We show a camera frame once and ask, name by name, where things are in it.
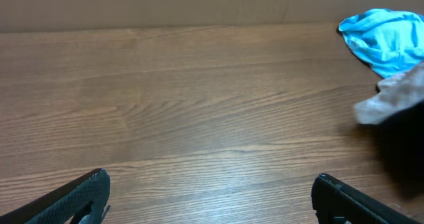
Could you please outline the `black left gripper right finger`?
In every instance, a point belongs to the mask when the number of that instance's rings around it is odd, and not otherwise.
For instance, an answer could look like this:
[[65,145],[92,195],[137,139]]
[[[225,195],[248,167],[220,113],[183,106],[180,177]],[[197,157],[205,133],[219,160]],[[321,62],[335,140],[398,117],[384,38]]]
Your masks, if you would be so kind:
[[316,177],[311,201],[319,224],[420,224],[325,173]]

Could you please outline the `beige shorts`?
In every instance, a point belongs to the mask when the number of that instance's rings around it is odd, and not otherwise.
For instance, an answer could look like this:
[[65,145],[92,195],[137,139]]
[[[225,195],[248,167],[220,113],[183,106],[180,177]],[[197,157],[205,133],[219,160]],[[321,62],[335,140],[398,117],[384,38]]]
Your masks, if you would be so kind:
[[423,63],[377,83],[375,96],[356,103],[354,114],[362,125],[378,125],[392,115],[423,101]]

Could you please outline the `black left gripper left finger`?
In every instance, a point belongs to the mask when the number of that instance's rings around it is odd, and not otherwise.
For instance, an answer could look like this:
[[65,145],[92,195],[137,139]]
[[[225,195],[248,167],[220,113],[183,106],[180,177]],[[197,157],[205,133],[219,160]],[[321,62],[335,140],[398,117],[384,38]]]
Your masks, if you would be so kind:
[[103,168],[94,169],[50,193],[1,216],[2,223],[101,224],[111,180]]

